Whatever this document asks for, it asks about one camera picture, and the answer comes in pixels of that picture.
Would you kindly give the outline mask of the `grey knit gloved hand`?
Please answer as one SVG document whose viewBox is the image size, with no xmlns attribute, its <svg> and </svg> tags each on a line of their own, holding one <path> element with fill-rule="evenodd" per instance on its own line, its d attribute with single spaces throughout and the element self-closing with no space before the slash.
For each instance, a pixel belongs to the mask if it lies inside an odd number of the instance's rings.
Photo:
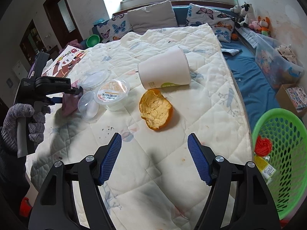
<svg viewBox="0 0 307 230">
<path fill-rule="evenodd" d="M 45 115 L 50 114 L 50 107 L 44 105 L 42 111 L 34 113 L 33 106 L 29 104 L 16 104 L 12 106 L 4 119 L 1 129 L 1 137 L 4 144 L 10 149 L 17 149 L 17 119 L 34 118 L 34 123 L 29 123 L 29 139 L 35 144 L 40 144 L 44 140 Z"/>
</svg>

